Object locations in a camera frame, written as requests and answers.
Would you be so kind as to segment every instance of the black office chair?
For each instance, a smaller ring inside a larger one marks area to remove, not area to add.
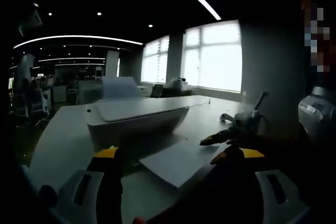
[[[152,98],[160,98],[162,95],[162,91],[163,91],[163,85],[162,84],[155,84],[153,89],[152,89],[152,93],[151,96]]]

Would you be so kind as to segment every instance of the window frame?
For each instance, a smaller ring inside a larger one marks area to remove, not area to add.
[[[238,24],[239,22],[237,20],[230,20],[227,22],[220,22],[220,23],[226,23],[226,24]],[[231,42],[217,42],[217,43],[213,43],[213,44],[206,44],[203,43],[203,31],[204,28],[208,28],[211,26],[216,26],[216,24],[218,23],[212,23],[212,24],[208,24],[208,25],[203,25],[203,26],[198,26],[198,27],[193,27],[190,28],[188,30],[194,30],[194,29],[199,29],[199,43],[198,45],[192,45],[192,46],[187,46],[186,45],[186,36],[187,36],[187,31],[184,33],[183,35],[183,47],[182,47],[182,62],[181,62],[181,76],[185,78],[185,60],[186,60],[186,51],[187,50],[197,50],[198,51],[198,62],[201,61],[201,51],[203,47],[210,47],[210,46],[223,46],[223,45],[238,45],[241,47],[241,43],[242,43],[242,38],[241,38],[241,32],[240,32],[240,26],[239,26],[239,33],[240,33],[240,40],[238,41],[231,41]],[[198,65],[199,69],[198,69],[198,83],[200,82],[200,78],[201,78],[201,67],[202,65]],[[192,88],[199,88],[199,89],[208,89],[208,90],[216,90],[216,91],[225,91],[225,92],[230,92],[230,93],[241,93],[242,91],[242,87],[240,86],[240,91],[235,91],[235,90],[225,90],[225,89],[215,89],[215,88],[210,88],[210,87],[204,87],[204,86],[194,86],[194,85],[190,85],[188,83],[188,86],[192,87]]]

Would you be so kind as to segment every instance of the window blind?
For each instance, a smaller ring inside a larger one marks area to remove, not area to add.
[[[169,36],[148,43],[143,51],[141,81],[166,82]]]

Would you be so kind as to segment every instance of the white chair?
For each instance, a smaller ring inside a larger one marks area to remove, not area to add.
[[[41,119],[35,124],[37,126],[40,122],[48,122],[47,117],[49,116],[47,100],[43,96],[41,89],[36,89],[31,95],[31,109],[32,117],[41,116]]]

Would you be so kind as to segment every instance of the office desk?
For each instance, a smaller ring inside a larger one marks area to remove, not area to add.
[[[179,99],[204,98],[193,95]],[[169,136],[171,141],[183,139],[180,142],[188,146],[184,149],[186,158],[194,157],[203,148],[199,146],[200,140],[228,127],[219,121],[221,113],[234,116],[239,110],[237,102],[209,99],[210,104],[191,107],[181,125]],[[85,105],[60,108],[35,148],[29,169],[33,184],[37,188],[48,184],[58,190],[76,170],[87,168],[94,152],[85,121]],[[167,188],[160,178],[147,169],[122,178],[122,184],[122,215],[125,223],[130,223],[136,216],[151,218],[171,206],[179,196],[177,190]]]

